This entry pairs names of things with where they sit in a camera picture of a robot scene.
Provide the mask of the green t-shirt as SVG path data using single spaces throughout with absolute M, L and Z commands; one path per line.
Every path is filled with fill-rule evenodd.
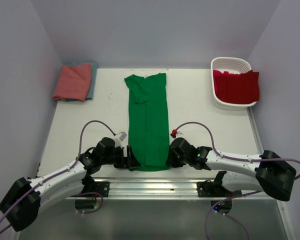
M 128 144 L 140 166 L 137 171 L 165 171 L 169 154 L 169 113 L 167 75 L 130 75 L 124 79 L 129 89 Z

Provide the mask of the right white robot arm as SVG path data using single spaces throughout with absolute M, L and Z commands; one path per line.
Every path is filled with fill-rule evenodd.
M 288 202 L 297 171 L 281 158 L 270 160 L 273 155 L 272 151 L 264 151 L 262 155 L 246 155 L 240 160 L 238 154 L 226 157 L 212 147 L 195 147 L 178 137 L 169 146 L 166 165 L 170 168 L 189 165 L 196 170 L 217 171 L 210 186 L 217 196 L 235 191 L 259 191 Z

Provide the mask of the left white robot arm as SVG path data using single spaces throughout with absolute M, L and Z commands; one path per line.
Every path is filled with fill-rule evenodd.
M 103 165 L 116 169 L 140 167 L 132 147 L 122 147 L 104 137 L 65 167 L 46 176 L 16 180 L 0 203 L 0 211 L 11 227 L 20 232 L 29 227 L 40 212 L 69 197 L 102 198 L 103 186 L 97 186 L 92 175 Z

